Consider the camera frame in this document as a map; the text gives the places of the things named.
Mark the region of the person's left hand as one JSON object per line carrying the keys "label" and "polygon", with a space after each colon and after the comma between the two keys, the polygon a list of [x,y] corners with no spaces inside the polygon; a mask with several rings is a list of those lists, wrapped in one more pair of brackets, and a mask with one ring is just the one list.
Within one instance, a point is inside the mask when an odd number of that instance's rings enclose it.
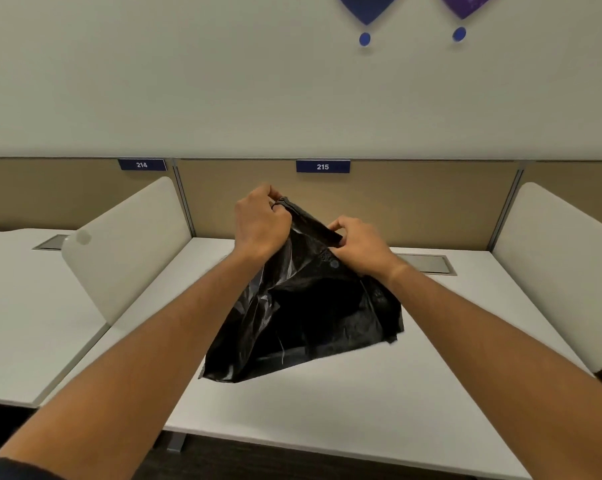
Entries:
{"label": "person's left hand", "polygon": [[261,184],[235,204],[234,249],[255,263],[264,264],[283,247],[289,232],[273,232],[272,207],[282,195]]}

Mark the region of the person's right hand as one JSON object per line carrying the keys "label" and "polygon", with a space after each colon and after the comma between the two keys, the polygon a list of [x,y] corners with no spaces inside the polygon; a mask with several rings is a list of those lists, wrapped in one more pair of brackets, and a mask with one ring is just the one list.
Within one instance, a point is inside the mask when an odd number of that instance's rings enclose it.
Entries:
{"label": "person's right hand", "polygon": [[371,276],[388,284],[409,267],[408,263],[392,252],[377,229],[361,219],[340,216],[328,225],[328,229],[344,232],[340,242],[353,246],[351,269],[361,275]]}

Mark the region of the black plastic bag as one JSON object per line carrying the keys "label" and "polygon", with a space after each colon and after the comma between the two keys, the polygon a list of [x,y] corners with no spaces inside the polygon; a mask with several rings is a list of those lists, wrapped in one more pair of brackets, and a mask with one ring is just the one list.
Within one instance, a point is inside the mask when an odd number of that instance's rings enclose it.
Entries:
{"label": "black plastic bag", "polygon": [[289,236],[235,302],[200,378],[240,383],[404,332],[399,300],[330,251],[340,234],[287,198],[276,204],[291,215]]}

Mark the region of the person's right forearm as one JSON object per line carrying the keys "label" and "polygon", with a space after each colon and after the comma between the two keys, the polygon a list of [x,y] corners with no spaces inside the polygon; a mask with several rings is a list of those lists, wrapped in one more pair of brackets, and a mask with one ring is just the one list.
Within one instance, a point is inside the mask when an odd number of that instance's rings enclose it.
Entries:
{"label": "person's right forearm", "polygon": [[398,260],[378,275],[533,480],[602,480],[602,383]]}

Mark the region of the person's left forearm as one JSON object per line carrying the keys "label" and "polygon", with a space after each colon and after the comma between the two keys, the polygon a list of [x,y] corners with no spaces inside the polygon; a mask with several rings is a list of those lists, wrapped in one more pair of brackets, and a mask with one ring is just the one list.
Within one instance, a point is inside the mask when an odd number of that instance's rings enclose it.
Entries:
{"label": "person's left forearm", "polygon": [[241,291],[281,247],[236,240],[24,423],[0,449],[0,480],[131,480]]}

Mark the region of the beige partition screen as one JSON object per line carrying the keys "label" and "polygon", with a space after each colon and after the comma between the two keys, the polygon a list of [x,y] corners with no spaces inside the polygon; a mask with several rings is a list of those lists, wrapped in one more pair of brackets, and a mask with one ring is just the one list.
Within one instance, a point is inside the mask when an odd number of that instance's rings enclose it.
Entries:
{"label": "beige partition screen", "polygon": [[297,173],[292,160],[178,162],[195,233],[232,238],[233,208],[259,184],[328,225],[346,215],[406,248],[486,250],[519,168],[514,162],[354,161],[347,174]]}
{"label": "beige partition screen", "polygon": [[529,182],[602,223],[602,162],[534,162],[522,174]]}
{"label": "beige partition screen", "polygon": [[161,177],[166,171],[122,170],[116,159],[0,158],[0,231],[76,230]]}

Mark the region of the blue desk number label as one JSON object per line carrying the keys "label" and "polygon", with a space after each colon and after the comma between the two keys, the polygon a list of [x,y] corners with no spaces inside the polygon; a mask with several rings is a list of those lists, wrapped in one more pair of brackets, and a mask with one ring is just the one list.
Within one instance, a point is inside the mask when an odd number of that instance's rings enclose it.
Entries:
{"label": "blue desk number label", "polygon": [[121,158],[117,162],[122,171],[167,171],[164,159]]}
{"label": "blue desk number label", "polygon": [[296,172],[304,174],[349,174],[350,160],[310,160],[300,159],[295,161]]}

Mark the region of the white desk divider panel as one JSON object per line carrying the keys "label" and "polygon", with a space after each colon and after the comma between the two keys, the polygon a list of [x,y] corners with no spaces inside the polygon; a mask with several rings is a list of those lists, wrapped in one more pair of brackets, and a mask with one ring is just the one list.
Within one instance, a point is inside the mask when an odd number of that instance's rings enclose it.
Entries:
{"label": "white desk divider panel", "polygon": [[602,223],[529,182],[493,254],[585,366],[602,372]]}
{"label": "white desk divider panel", "polygon": [[161,177],[70,234],[62,257],[113,326],[191,239],[174,183]]}

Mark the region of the blue wall decoration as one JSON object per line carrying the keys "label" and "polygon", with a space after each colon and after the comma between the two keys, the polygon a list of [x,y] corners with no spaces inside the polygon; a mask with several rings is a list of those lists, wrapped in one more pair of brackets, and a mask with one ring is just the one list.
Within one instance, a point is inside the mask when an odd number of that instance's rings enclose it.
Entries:
{"label": "blue wall decoration", "polygon": [[395,2],[395,0],[339,0],[340,3],[361,24],[374,23]]}

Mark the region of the purple wall decoration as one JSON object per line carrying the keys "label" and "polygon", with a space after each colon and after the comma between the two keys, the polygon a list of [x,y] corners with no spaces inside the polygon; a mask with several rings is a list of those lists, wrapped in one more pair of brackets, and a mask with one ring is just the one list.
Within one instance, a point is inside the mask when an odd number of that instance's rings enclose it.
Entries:
{"label": "purple wall decoration", "polygon": [[458,19],[465,20],[490,0],[441,0]]}

